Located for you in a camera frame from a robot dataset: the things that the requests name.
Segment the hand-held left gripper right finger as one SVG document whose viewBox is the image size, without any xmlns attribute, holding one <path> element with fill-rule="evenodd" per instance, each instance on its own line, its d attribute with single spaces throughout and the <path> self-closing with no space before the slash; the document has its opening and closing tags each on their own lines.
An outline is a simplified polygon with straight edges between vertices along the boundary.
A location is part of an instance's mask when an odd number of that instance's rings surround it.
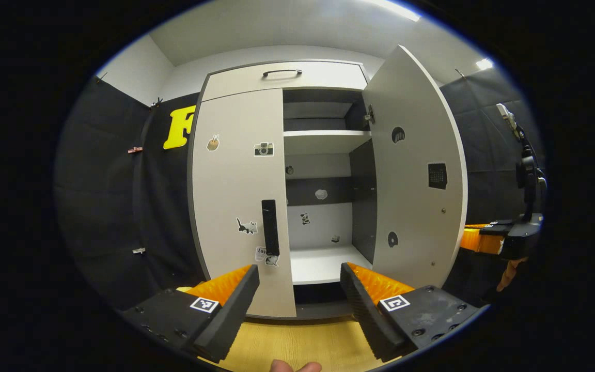
<svg viewBox="0 0 595 372">
<path fill-rule="evenodd" d="M 442 343 L 484 313 L 443 289 L 413 288 L 354 263 L 340 285 L 376 359 L 390 362 Z"/>
</svg>

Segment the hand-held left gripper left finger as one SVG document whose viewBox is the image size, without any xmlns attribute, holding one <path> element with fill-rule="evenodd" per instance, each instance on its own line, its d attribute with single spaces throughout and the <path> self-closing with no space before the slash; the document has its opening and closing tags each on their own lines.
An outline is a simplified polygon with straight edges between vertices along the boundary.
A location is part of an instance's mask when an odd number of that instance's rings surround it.
<svg viewBox="0 0 595 372">
<path fill-rule="evenodd" d="M 234 269 L 189 289 L 167 289 L 121 313 L 153 341 L 219 363 L 227 357 L 260 285 L 258 266 Z"/>
</svg>

